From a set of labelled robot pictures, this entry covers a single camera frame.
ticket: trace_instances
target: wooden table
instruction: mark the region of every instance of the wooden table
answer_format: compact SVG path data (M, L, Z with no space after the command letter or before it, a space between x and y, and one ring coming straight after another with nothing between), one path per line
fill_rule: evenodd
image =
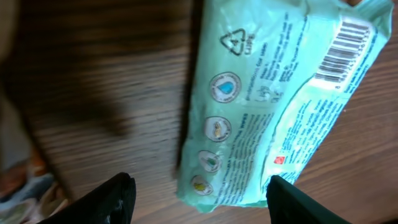
M124 171L134 223L269 223L267 209L202 215L174 194L200 4L22 0L7 88L75 198ZM296 184L353 223L398 217L397 32Z

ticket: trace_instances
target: green packet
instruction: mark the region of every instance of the green packet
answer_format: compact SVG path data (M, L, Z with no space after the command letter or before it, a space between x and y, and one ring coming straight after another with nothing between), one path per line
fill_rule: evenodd
M393 3L206 0L177 196L266 207L294 183L391 36Z

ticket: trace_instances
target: red square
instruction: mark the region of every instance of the red square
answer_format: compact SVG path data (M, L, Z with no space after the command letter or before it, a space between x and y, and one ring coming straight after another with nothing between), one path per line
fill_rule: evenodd
M285 162L284 156L277 156L276 159L274 160L275 164L283 164L284 162Z

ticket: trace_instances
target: recycling symbol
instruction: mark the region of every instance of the recycling symbol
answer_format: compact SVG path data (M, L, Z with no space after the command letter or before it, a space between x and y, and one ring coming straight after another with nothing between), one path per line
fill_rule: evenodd
M246 32L242 28L233 32L229 32L220 37L221 44L236 56L239 56L243 53L245 40Z

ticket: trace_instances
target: light green plastic package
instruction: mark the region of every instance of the light green plastic package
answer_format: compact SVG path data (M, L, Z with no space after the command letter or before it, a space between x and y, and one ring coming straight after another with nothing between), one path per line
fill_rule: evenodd
M294 183L391 36L390 0L206 0L177 196L266 207Z

